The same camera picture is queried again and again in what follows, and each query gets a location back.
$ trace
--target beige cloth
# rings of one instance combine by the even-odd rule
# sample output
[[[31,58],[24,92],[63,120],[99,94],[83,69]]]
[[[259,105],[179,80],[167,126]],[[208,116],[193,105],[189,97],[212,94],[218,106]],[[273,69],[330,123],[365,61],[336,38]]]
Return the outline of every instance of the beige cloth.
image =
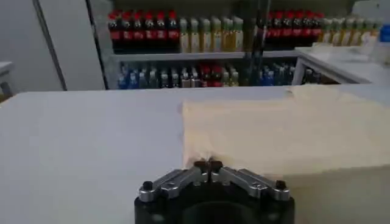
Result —
[[[213,157],[265,175],[390,164],[390,109],[307,85],[286,98],[185,102],[184,163]]]

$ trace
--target white wall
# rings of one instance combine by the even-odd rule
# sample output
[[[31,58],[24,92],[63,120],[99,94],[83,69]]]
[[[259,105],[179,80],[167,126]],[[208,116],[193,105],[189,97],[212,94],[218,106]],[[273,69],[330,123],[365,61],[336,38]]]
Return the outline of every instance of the white wall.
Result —
[[[0,1],[0,61],[12,61],[18,91],[60,91],[32,0]]]

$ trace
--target table surface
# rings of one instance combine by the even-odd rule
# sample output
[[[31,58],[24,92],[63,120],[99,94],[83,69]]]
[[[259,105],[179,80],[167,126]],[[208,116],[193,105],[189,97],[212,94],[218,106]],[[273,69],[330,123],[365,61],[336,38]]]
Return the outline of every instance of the table surface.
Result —
[[[339,85],[390,105],[390,89]],[[145,180],[182,165],[184,100],[266,100],[286,87],[22,93],[0,104],[1,224],[129,224]]]
[[[390,84],[390,66],[369,60],[358,47],[297,47],[298,56],[358,83]]]

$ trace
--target store shelf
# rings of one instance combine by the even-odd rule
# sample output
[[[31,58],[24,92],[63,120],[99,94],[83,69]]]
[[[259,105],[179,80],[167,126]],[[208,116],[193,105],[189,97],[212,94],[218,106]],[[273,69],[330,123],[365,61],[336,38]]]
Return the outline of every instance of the store shelf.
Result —
[[[176,61],[176,60],[220,60],[240,59],[248,52],[208,52],[208,53],[178,53],[178,54],[115,54],[112,57],[117,61]],[[266,58],[295,57],[292,51],[266,51],[263,54]]]

